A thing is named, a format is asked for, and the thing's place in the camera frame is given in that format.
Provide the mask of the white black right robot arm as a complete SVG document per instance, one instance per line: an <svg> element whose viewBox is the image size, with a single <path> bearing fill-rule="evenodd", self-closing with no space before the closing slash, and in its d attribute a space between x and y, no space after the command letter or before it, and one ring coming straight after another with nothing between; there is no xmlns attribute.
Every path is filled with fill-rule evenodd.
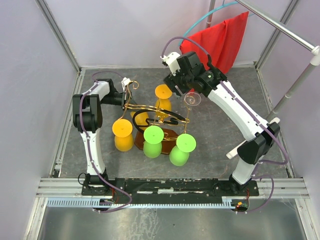
<svg viewBox="0 0 320 240"><path fill-rule="evenodd" d="M162 55L163 65L169 67L170 74L163 80L177 96L194 90L219 106L235 123L245 142L236 150L240 157L230 176L229 191L236 196L247 190L247 182L259 160L275 143L280 126L277 122L268 122L260 117L234 90L227 77L209 59L204 65L198 55L188 52L180 55L171 52Z"/></svg>

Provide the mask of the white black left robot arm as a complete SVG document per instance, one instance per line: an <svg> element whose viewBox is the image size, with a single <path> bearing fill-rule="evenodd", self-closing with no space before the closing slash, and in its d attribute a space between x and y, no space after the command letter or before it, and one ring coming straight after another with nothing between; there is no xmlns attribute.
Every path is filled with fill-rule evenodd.
<svg viewBox="0 0 320 240"><path fill-rule="evenodd" d="M127 93L117 91L110 78L98 79L84 93L72 96L73 125L80 133L86 155L86 173L81 183L83 196L103 196L111 192L100 145L102 105L123 108L127 99Z"/></svg>

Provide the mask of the orange plastic goblet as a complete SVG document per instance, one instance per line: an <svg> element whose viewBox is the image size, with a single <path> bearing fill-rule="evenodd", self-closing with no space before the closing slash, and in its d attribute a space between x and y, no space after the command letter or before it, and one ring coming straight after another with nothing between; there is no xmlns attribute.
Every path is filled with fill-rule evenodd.
<svg viewBox="0 0 320 240"><path fill-rule="evenodd" d="M155 88L155 95L157 97L157 101L155 106L167 111L172 110L172 104L170 101L170 97L172 96L172 91L166 84L160 84Z"/></svg>
<svg viewBox="0 0 320 240"><path fill-rule="evenodd" d="M129 151L134 145L133 125L127 119L118 119L112 125L115 147L121 152Z"/></svg>
<svg viewBox="0 0 320 240"><path fill-rule="evenodd" d="M135 111L131 111L130 112L130 115L132 117L132 122L135 123L137 126L140 126L140 127L136 127L135 125L133 125L138 131L140 132L144 132L145 129L149 126L148 122L147 122L147 119L149 118L149 115L147 112L142 112L140 114L138 114L135 118L134 118L134 115L135 115Z"/></svg>

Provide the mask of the clear wine glass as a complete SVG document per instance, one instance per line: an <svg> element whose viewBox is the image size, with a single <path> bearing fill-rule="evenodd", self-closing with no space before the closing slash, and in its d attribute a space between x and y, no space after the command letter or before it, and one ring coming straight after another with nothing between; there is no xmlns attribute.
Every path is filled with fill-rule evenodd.
<svg viewBox="0 0 320 240"><path fill-rule="evenodd" d="M198 106L202 101L199 93L190 91L184 96L184 103L186 108L190 111L193 107Z"/></svg>

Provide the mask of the green plastic goblet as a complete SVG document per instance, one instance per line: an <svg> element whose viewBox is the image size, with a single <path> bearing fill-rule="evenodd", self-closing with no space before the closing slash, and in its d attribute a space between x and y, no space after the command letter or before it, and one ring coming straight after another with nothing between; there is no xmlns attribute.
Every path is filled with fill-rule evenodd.
<svg viewBox="0 0 320 240"><path fill-rule="evenodd" d="M157 158L162 152L164 131L156 125L147 127L143 133L143 152L148 158Z"/></svg>
<svg viewBox="0 0 320 240"><path fill-rule="evenodd" d="M197 146L196 139L188 134L183 133L176 139L176 146L169 154L170 162L178 167L185 165L190 157L190 153L195 150Z"/></svg>

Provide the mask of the gold wire wine glass rack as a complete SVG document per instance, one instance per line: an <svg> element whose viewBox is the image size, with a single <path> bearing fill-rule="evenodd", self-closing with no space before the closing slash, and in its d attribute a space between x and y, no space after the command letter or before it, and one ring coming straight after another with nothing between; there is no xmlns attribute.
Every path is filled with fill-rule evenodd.
<svg viewBox="0 0 320 240"><path fill-rule="evenodd" d="M138 89L139 86L140 84L137 81L131 80L127 88L129 98L128 102L125 104L124 111L135 112L133 118L135 118L140 113L147 112L148 118L146 119L146 121L148 122L148 127L158 126L164 132L161 153L163 155L169 155L171 150L174 148L174 145L176 144L176 140L179 135L174 130L165 128L165 126L183 127L183 133L185 134L187 132L187 124L190 122L190 119L188 116L183 117L178 113L172 112L172 106L171 111L168 111L163 108L156 107L156 104L137 104L136 102L134 102L132 90ZM133 120L132 124L136 127L140 127L140 125L136 125L136 123L133 122ZM144 132L137 130L137 134L134 139L135 146L142 150L144 146L144 141Z"/></svg>

